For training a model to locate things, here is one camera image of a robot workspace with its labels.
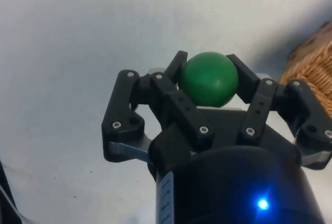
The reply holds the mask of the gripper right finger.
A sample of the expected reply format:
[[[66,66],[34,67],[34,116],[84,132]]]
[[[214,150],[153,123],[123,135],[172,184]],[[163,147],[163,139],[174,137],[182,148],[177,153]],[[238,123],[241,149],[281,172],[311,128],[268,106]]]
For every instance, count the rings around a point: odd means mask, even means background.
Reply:
[[[292,79],[286,85],[270,78],[260,79],[236,55],[227,57],[237,69],[237,95],[249,105],[237,143],[258,146],[269,113],[276,111],[295,138],[301,165],[312,170],[324,169],[331,159],[331,118],[308,84],[300,79]]]

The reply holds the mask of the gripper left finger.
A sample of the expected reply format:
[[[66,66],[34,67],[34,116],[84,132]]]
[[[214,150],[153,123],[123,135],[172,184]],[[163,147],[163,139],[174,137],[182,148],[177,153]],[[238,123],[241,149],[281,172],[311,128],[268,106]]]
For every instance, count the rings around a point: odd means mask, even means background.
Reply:
[[[125,69],[118,73],[101,124],[103,155],[108,162],[149,161],[151,140],[144,133],[144,119],[136,113],[139,105],[149,106],[163,131],[172,125],[178,127],[184,135],[181,141],[195,151],[211,148],[212,126],[176,86],[187,56],[187,52],[178,51],[164,72],[140,76]]]

